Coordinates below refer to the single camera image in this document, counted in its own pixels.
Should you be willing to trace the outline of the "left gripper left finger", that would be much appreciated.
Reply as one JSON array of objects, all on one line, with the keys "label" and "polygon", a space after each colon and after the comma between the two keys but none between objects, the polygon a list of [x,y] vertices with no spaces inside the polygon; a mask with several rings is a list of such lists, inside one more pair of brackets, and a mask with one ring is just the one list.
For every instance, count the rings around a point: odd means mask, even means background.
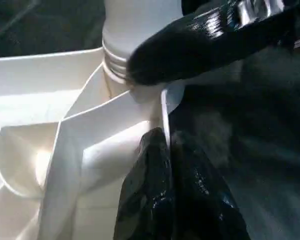
[{"label": "left gripper left finger", "polygon": [[175,189],[160,127],[141,137],[135,159],[121,186],[113,239],[170,240],[175,228]]}]

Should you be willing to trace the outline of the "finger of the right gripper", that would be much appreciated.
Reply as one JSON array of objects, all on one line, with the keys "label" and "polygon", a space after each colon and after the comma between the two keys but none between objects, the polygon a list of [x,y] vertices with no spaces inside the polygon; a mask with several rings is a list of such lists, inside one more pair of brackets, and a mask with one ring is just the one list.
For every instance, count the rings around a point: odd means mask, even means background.
[{"label": "finger of the right gripper", "polygon": [[211,0],[146,39],[127,82],[152,86],[198,76],[292,40],[300,0]]}]

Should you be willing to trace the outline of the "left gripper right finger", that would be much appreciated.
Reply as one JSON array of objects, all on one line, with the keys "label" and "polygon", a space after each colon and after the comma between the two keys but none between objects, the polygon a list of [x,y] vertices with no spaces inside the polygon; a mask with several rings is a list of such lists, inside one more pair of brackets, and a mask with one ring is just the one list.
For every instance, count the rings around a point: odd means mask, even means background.
[{"label": "left gripper right finger", "polygon": [[170,154],[180,236],[185,240],[248,240],[246,222],[201,143],[176,131]]}]

